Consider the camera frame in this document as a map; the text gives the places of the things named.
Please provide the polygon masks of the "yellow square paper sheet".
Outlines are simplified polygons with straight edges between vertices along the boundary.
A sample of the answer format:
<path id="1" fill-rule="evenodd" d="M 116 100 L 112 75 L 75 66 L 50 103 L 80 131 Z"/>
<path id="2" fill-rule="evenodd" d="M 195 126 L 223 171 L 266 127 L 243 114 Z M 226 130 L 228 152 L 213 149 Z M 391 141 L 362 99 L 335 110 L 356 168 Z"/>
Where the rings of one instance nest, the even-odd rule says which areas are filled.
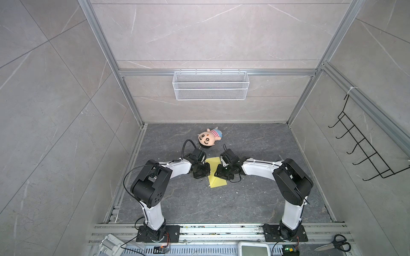
<path id="1" fill-rule="evenodd" d="M 210 165 L 210 175 L 208 176 L 210 188 L 216 188 L 221 186 L 226 186 L 227 182 L 224 179 L 218 178 L 215 176 L 218 165 L 221 164 L 219 157 L 212 157 L 206 159 L 206 163 Z"/>

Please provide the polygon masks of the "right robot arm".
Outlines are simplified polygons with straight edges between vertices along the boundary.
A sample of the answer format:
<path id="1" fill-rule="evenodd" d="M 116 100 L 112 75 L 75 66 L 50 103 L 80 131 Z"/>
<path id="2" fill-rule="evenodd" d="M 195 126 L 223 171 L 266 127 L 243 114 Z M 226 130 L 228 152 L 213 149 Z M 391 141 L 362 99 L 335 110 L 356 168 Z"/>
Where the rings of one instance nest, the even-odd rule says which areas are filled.
<path id="1" fill-rule="evenodd" d="M 231 149 L 220 155 L 215 176 L 231 181 L 235 175 L 258 176 L 276 182 L 285 199 L 285 208 L 279 223 L 278 232 L 281 239 L 289 241 L 296 237 L 302 226 L 302 213 L 308 204 L 307 197 L 313 188 L 311 178 L 292 159 L 279 162 L 255 160 L 238 157 Z"/>

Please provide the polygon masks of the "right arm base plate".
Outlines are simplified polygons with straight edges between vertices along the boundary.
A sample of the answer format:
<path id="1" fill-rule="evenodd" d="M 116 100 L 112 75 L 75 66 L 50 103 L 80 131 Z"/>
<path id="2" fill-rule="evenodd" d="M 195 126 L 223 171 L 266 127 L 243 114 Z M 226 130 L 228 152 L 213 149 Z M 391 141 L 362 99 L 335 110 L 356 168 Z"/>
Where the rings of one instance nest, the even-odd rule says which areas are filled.
<path id="1" fill-rule="evenodd" d="M 283 223 L 278 225 L 262 225 L 266 242 L 307 242 L 308 237 L 303 225 L 291 230 Z"/>

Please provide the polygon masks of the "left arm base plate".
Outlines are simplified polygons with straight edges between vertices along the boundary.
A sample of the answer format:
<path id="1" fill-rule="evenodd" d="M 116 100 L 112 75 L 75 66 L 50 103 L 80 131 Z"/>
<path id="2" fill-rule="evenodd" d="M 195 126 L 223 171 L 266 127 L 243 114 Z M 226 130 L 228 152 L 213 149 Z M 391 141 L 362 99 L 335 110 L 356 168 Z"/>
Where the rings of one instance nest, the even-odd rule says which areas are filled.
<path id="1" fill-rule="evenodd" d="M 159 230 L 153 230 L 146 225 L 138 228 L 136 242 L 171 242 L 177 243 L 180 237 L 180 228 L 178 225 L 162 225 Z"/>

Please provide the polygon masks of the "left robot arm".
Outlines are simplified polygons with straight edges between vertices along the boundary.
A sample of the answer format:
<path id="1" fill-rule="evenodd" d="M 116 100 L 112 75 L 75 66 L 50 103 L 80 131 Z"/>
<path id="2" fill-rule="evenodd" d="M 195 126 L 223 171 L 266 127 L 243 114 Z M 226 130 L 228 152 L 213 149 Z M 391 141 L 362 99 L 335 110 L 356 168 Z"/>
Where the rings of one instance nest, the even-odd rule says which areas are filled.
<path id="1" fill-rule="evenodd" d="M 210 175 L 210 165 L 203 150 L 195 149 L 192 153 L 170 162 L 149 160 L 142 167 L 130 187 L 131 195 L 142 206 L 144 224 L 150 231 L 160 233 L 165 227 L 161 200 L 164 197 L 169 181 L 178 176 L 193 173 L 195 179 Z"/>

